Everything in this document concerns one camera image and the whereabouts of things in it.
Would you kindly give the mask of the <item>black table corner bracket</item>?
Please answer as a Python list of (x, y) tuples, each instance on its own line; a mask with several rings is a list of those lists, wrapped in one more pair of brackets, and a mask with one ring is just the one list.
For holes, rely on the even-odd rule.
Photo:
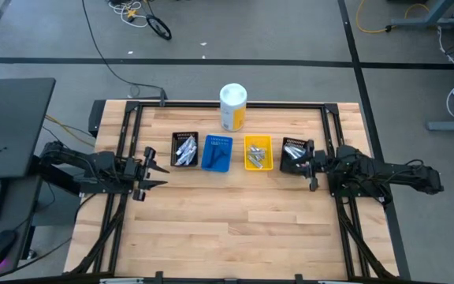
[(88, 132), (96, 138), (99, 133), (99, 127), (102, 120), (103, 111), (106, 105), (105, 100), (95, 100), (91, 107), (88, 118)]

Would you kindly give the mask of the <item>blue plastic basket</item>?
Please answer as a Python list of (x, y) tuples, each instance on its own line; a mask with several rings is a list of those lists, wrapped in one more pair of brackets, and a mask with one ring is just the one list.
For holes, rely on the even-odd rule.
[[(224, 155), (217, 162), (213, 162), (212, 167), (209, 167), (208, 163), (210, 161), (211, 152), (214, 147), (223, 148)], [(232, 149), (233, 149), (232, 137), (207, 135), (203, 148), (201, 168), (203, 170), (216, 171), (222, 173), (228, 172), (232, 157)]]

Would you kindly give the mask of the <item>white yellow wipes canister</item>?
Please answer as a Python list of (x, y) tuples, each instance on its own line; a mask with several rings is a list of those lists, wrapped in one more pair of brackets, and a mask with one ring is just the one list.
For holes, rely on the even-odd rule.
[(221, 126), (231, 132), (244, 126), (247, 90), (238, 83), (225, 85), (220, 93)]

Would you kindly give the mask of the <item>black basket with toothbrushes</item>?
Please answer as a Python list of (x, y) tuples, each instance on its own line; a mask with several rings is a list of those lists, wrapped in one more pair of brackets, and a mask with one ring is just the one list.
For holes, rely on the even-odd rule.
[(292, 165), (295, 165), (295, 164), (292, 163), (292, 159), (285, 151), (285, 145), (295, 146), (298, 148), (302, 148), (306, 151), (306, 141), (297, 140), (297, 139), (293, 139), (293, 138), (289, 138), (289, 137), (284, 137), (283, 142), (282, 142), (280, 171), (283, 173), (287, 173), (287, 174), (299, 174), (300, 173), (299, 171), (292, 170)]

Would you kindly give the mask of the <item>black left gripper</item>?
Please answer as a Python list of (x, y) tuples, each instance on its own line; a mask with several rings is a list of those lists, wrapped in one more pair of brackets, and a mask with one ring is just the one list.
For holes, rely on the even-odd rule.
[(145, 147), (144, 161), (136, 168), (136, 183), (137, 186), (132, 192), (132, 199), (135, 201), (144, 201), (147, 191), (155, 186), (167, 184), (167, 181), (152, 181), (149, 180), (149, 170), (156, 170), (162, 173), (169, 174), (169, 171), (161, 168), (155, 161), (155, 150), (151, 147)]

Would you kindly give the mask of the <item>dark grey desk top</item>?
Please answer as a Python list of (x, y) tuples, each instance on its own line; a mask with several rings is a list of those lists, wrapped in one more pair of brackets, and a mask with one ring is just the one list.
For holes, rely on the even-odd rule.
[(26, 175), (56, 80), (0, 79), (0, 178)]

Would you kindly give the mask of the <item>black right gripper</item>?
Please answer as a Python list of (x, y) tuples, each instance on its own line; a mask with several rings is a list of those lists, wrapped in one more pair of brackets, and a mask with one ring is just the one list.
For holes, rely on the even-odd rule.
[(318, 189), (318, 179), (316, 174), (327, 174), (330, 168), (330, 156), (324, 150), (315, 150), (314, 141), (306, 142), (306, 157), (293, 159), (293, 171), (302, 171), (307, 169), (307, 178), (310, 180), (309, 189), (314, 192)]

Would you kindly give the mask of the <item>dark keyboard desk surface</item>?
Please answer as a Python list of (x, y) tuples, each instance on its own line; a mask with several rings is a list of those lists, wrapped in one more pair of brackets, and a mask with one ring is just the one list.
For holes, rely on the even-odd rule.
[(13, 230), (21, 222), (25, 222), (17, 229), (14, 244), (0, 263), (0, 274), (14, 269), (23, 255), (41, 184), (39, 177), (12, 179), (8, 182), (2, 198), (0, 233), (3, 230)]

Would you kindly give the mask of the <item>grey stand base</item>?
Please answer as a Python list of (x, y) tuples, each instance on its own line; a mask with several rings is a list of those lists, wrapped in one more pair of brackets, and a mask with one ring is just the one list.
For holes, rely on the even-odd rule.
[(396, 27), (454, 27), (454, 17), (444, 17), (454, 6), (454, 0), (436, 0), (427, 15), (420, 18), (392, 19), (391, 25)]

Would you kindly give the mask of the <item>black basket with toothpaste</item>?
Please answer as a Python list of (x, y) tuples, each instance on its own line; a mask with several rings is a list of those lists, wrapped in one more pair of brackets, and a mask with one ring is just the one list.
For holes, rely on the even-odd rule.
[[(178, 133), (173, 133), (172, 135), (172, 144), (171, 144), (171, 156), (170, 156), (170, 165), (171, 166), (176, 166), (175, 162), (179, 158), (179, 155), (176, 154), (177, 149), (190, 137), (194, 136), (196, 146), (199, 140), (199, 133), (198, 132), (178, 132)], [(192, 167), (196, 166), (198, 164), (198, 149), (196, 149), (195, 153), (195, 158), (192, 160), (192, 162), (186, 166), (178, 166), (178, 167)]]

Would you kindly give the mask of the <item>yellow plastic basket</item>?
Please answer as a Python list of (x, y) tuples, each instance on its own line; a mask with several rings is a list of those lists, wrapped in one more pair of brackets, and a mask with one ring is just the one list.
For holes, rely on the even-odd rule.
[[(258, 153), (252, 153), (249, 150), (251, 145), (256, 146), (257, 148), (265, 148), (266, 156), (263, 159)], [(252, 156), (263, 165), (263, 169), (258, 169), (253, 163), (248, 160), (248, 156)], [(244, 167), (246, 170), (251, 171), (264, 171), (272, 170), (274, 168), (273, 162), (273, 151), (272, 151), (272, 139), (269, 135), (246, 135), (244, 137)]]

